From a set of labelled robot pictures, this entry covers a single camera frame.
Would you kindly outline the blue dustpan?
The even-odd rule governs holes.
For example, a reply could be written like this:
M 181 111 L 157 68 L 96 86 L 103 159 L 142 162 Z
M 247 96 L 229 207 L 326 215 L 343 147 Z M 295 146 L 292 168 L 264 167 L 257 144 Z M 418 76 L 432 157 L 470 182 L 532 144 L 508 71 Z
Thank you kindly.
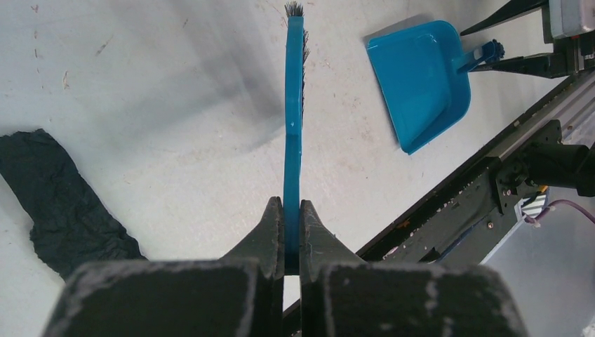
M 471 102 L 469 72 L 504 57 L 495 39 L 464 51 L 457 30 L 443 20 L 372 38 L 366 50 L 407 154 L 461 120 Z

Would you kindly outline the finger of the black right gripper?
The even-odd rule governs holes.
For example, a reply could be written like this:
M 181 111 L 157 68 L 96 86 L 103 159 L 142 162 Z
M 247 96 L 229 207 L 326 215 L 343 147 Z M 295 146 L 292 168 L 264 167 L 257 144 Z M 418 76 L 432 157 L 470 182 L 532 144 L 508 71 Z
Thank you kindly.
M 566 56 L 562 53 L 520 56 L 478 65 L 472 70 L 472 72 L 487 71 L 525 74 L 547 79 L 566 77 L 575 73 L 574 67 L 570 66 Z
M 486 19 L 461 31 L 460 36 L 467 36 L 510 20 L 520 18 L 521 16 L 532 13 L 548 4 L 548 0 L 510 0 Z

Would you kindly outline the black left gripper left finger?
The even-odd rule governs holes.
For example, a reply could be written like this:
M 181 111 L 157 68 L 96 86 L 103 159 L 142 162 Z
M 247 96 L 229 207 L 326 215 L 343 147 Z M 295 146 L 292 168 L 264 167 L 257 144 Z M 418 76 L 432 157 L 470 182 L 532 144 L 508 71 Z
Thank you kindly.
M 256 259 L 266 278 L 285 275 L 285 219 L 280 197 L 271 197 L 258 224 L 221 259 Z

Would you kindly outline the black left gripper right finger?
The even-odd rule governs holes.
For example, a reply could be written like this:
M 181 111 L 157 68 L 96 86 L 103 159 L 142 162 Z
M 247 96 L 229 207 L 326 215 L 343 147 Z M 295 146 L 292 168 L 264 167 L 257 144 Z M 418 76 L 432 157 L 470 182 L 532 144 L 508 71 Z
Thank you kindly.
M 313 203 L 300 205 L 300 283 L 317 281 L 321 268 L 327 265 L 365 261 L 345 246 L 321 221 Z

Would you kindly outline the blue hand brush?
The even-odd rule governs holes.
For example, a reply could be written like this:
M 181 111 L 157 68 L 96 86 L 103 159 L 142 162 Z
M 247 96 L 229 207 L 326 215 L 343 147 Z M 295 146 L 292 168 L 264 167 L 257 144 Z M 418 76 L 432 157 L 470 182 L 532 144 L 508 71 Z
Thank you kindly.
M 304 8 L 296 1 L 285 5 L 287 15 L 285 62 L 285 155 L 283 172 L 283 211 L 285 273 L 299 274 L 300 170 L 302 120 L 305 87 L 305 61 L 309 55 Z

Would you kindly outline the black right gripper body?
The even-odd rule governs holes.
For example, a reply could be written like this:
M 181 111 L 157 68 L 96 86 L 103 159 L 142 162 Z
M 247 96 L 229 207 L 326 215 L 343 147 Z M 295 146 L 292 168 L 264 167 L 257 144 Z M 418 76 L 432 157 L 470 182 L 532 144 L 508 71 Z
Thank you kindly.
M 553 46 L 552 53 L 566 56 L 575 73 L 594 68 L 594 31 L 563 39 L 554 39 L 551 35 L 549 4 L 542 9 L 542 28 L 544 42 Z

